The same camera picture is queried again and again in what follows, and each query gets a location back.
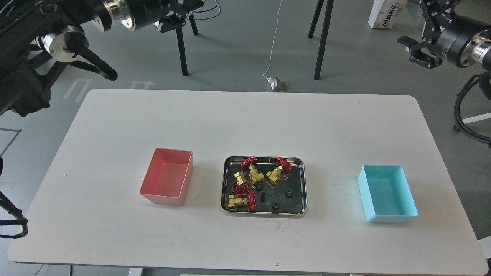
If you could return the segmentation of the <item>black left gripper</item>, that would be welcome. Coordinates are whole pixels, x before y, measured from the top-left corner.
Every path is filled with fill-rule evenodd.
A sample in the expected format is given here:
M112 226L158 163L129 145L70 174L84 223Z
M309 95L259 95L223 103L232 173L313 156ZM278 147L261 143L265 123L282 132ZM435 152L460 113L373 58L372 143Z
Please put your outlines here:
M193 10L203 7L203 0L160 0L161 17L155 23L161 33L182 28Z

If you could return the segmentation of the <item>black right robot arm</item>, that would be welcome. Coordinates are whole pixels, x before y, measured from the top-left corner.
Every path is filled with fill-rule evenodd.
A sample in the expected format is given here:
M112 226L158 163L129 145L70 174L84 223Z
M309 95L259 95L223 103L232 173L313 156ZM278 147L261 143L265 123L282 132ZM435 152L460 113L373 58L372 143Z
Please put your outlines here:
M397 42L410 53L410 61L433 69L448 61L458 68L480 63L489 71L490 24L454 12L459 0L416 0L425 25L422 41L402 36Z

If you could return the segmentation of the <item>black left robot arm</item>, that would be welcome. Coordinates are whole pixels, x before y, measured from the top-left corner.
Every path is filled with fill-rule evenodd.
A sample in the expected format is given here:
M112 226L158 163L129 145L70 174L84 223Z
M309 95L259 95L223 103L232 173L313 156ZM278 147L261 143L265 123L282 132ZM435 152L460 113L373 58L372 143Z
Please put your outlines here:
M50 107L51 87L70 65L116 80L118 74L88 47L81 25L104 32L117 22L129 30L154 25L175 30L182 73L188 75L182 28L203 0L2 0L0 21L1 113L21 117Z

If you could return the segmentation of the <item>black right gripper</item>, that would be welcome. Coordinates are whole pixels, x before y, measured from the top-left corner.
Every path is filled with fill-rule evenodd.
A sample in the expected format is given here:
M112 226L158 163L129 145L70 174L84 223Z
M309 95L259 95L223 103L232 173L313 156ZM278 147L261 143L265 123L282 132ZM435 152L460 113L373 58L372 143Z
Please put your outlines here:
M408 3L418 5L421 9L425 25L422 41L418 42L408 36L397 39L399 44L407 47L410 61L426 69L433 69L442 64L442 58L435 54L435 46L443 29L452 22L454 0L409 0Z

